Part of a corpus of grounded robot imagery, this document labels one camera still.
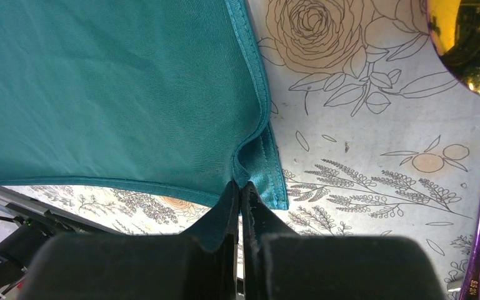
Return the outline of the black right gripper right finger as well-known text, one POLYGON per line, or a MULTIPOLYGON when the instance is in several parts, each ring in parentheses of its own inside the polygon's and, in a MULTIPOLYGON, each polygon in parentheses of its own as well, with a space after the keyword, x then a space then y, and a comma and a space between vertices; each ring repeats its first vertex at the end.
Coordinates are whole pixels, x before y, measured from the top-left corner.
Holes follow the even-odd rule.
POLYGON ((246 299, 442 299, 425 252, 382 236, 301 236, 241 191, 246 299))

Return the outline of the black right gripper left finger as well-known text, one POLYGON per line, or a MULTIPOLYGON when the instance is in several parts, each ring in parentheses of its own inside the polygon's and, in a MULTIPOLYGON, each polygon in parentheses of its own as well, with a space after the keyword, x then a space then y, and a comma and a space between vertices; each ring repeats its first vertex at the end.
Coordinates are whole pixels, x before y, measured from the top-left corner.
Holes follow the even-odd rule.
POLYGON ((239 187, 175 235, 60 234, 36 254, 20 299, 235 299, 239 187))

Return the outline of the teal cloth napkin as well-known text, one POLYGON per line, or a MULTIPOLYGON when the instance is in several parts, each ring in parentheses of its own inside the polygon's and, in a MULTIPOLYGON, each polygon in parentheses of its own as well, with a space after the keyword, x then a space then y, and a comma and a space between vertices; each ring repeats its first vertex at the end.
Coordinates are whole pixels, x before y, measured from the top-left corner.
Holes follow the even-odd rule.
POLYGON ((244 1, 0 1, 0 186, 289 207, 244 1))

